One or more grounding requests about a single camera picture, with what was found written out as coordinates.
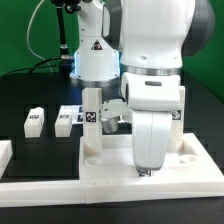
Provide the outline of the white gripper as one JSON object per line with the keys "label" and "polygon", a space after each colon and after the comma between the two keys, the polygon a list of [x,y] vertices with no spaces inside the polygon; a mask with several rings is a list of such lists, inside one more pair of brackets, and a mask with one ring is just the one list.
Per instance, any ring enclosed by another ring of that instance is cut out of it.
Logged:
{"label": "white gripper", "polygon": [[122,75],[121,94],[131,110],[133,160],[140,177],[150,177],[151,170],[164,164],[179,89],[178,75]]}

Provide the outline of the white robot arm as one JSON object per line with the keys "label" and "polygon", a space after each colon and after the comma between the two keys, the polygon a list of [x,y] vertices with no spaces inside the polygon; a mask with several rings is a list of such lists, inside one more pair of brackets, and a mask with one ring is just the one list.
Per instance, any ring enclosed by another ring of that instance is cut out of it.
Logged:
{"label": "white robot arm", "polygon": [[104,102],[100,121],[107,133],[119,118],[132,125],[133,160],[141,175],[164,164],[172,115],[181,100],[182,58],[211,39],[215,15],[209,0],[107,0],[101,35],[121,52],[119,99]]}

